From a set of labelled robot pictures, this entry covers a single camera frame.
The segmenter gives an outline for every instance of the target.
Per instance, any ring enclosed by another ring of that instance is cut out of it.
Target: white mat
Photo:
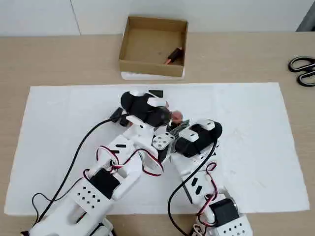
[[[5,213],[34,214],[34,193],[53,196],[83,136],[108,118],[120,105],[121,94],[132,89],[162,89],[171,110],[182,111],[185,118],[211,118],[222,124],[225,183],[241,212],[309,209],[279,85],[252,83],[32,87]],[[95,163],[95,149],[123,130],[106,124],[88,138],[64,190]],[[143,175],[111,213],[166,213],[167,199],[179,183],[170,164],[161,177]],[[40,211],[47,205],[40,196],[35,203]],[[183,191],[174,199],[172,211],[196,212]]]

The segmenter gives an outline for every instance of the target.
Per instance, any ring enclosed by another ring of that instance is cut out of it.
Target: black scissors handle
[[[300,67],[294,67],[294,63],[296,63],[297,61],[307,61],[309,62],[309,64],[307,65],[303,65]],[[288,68],[291,72],[301,72],[301,71],[305,71],[306,73],[301,74],[297,77],[297,82],[305,87],[313,87],[315,86],[315,83],[307,83],[304,81],[305,78],[310,77],[312,75],[315,75],[315,59],[311,58],[311,57],[296,57],[294,59],[292,59],[289,64],[288,64]]]
[[[295,64],[297,61],[308,61],[309,64],[307,65],[303,65],[300,67],[294,67],[293,64]],[[307,70],[311,70],[312,68],[315,68],[315,59],[311,58],[311,57],[297,57],[292,59],[289,64],[288,64],[288,68],[291,72],[300,72],[300,71],[307,71]]]

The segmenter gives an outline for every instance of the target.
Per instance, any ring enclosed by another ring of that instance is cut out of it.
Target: table surface
[[[121,35],[0,38],[2,206],[29,87],[132,83],[120,77],[121,39]],[[187,44],[186,78],[167,83],[280,83],[312,210],[257,213],[248,217],[256,236],[312,235],[315,222],[315,88],[299,86],[296,74],[287,70],[287,62],[297,55],[315,57],[315,33],[190,33]],[[114,227],[119,226],[116,227],[118,236],[180,235],[167,215],[117,215],[109,219]],[[182,215],[175,219],[188,231],[194,218]],[[33,220],[34,217],[0,213],[1,235],[19,235],[21,230],[30,228]]]

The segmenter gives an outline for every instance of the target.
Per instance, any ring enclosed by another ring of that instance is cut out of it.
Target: cardboard box
[[[119,55],[121,72],[182,77],[187,28],[183,20],[129,16]],[[183,57],[164,64],[179,47],[184,49]]]

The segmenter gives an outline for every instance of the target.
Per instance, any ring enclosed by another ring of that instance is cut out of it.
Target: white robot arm
[[[143,173],[161,175],[163,164],[170,158],[183,182],[186,181],[183,187],[190,202],[198,208],[197,224],[190,235],[251,236],[246,216],[239,214],[224,188],[218,152],[209,152],[216,148],[214,145],[218,146],[221,125],[209,119],[184,121],[177,128],[156,136],[155,130],[171,119],[161,96],[154,92],[126,92],[121,104],[129,115],[120,123],[132,123],[132,126],[108,146],[100,146],[96,151],[97,164],[84,171],[82,180],[54,212],[22,235],[112,235],[113,226],[106,215],[113,203]],[[200,167],[209,155],[211,158]]]

